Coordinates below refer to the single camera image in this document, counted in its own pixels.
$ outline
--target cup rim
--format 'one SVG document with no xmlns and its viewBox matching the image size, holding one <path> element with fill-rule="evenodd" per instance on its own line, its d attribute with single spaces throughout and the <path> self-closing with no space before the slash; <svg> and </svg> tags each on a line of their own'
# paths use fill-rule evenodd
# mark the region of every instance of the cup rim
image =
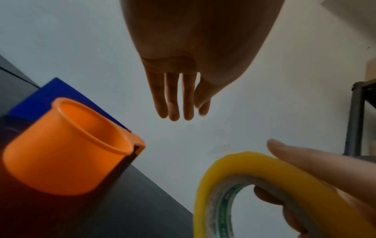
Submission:
<svg viewBox="0 0 376 238">
<path fill-rule="evenodd" d="M 63 109 L 61 108 L 61 104 L 62 103 L 69 103 L 69 104 L 73 104 L 75 106 L 78 106 L 80 107 L 81 109 L 84 109 L 86 111 L 89 111 L 90 113 L 92 113 L 94 116 L 98 116 L 101 120 L 103 120 L 104 123 L 107 123 L 107 125 L 113 127 L 118 133 L 119 135 L 124 139 L 124 141 L 126 143 L 128 143 L 129 145 L 129 150 L 121 150 L 121 149 L 118 149 L 114 146 L 111 146 L 101 140 L 99 140 L 98 138 L 94 137 L 93 135 L 91 135 L 90 133 L 88 133 L 87 131 L 85 131 L 84 129 L 82 129 L 80 126 L 78 126 L 74 121 L 72 121 L 64 112 L 63 112 Z M 105 118 L 104 116 L 100 115 L 98 112 L 94 111 L 93 109 L 87 107 L 86 105 L 83 105 L 82 103 L 79 103 L 77 101 L 74 101 L 72 99 L 69 99 L 69 98 L 56 98 L 53 102 L 52 102 L 52 108 L 53 109 L 56 109 L 59 114 L 61 115 L 61 118 L 67 122 L 67 124 L 69 124 L 73 129 L 75 129 L 76 131 L 78 131 L 81 135 L 83 135 L 85 138 L 89 139 L 92 143 L 102 147 L 103 149 L 106 149 L 108 151 L 111 151 L 113 153 L 116 153 L 116 154 L 121 154 L 121 155 L 130 155 L 132 154 L 133 152 L 133 146 L 132 146 L 132 143 L 125 137 L 123 136 L 123 134 L 119 131 L 119 129 L 117 129 L 107 118 Z"/>
</svg>

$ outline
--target orange container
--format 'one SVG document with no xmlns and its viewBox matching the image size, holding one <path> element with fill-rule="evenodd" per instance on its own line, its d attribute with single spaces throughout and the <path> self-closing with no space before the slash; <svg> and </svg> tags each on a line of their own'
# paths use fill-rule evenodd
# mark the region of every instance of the orange container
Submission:
<svg viewBox="0 0 376 238">
<path fill-rule="evenodd" d="M 6 147 L 4 164 L 12 176 L 39 191 L 87 193 L 133 152 L 132 138 L 119 128 L 83 104 L 57 98 L 50 111 Z"/>
</svg>

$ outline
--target black metal frame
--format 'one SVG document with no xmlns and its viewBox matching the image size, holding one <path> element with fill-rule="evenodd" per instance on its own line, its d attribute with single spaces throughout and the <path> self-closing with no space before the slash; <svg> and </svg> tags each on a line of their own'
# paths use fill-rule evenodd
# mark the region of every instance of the black metal frame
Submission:
<svg viewBox="0 0 376 238">
<path fill-rule="evenodd" d="M 367 82 L 357 82 L 352 86 L 344 155 L 375 162 L 376 156 L 361 155 L 365 101 L 376 108 L 376 79 Z"/>
</svg>

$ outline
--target adhesive tape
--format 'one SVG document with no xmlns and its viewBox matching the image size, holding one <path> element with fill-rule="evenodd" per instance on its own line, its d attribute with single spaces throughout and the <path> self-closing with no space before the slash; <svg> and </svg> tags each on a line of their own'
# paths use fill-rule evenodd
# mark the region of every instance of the adhesive tape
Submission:
<svg viewBox="0 0 376 238">
<path fill-rule="evenodd" d="M 215 162 L 197 189 L 195 238 L 233 238 L 231 206 L 236 194 L 257 185 L 284 202 L 311 238 L 375 238 L 376 229 L 313 176 L 259 153 L 228 155 Z"/>
</svg>

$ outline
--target cup opening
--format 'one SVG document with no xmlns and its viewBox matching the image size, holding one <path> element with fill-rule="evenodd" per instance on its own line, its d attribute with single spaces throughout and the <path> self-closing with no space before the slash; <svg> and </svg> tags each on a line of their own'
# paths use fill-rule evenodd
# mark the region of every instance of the cup opening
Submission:
<svg viewBox="0 0 376 238">
<path fill-rule="evenodd" d="M 99 140 L 107 146 L 124 151 L 133 150 L 129 141 L 102 115 L 71 100 L 60 102 L 61 112 L 87 136 Z"/>
</svg>

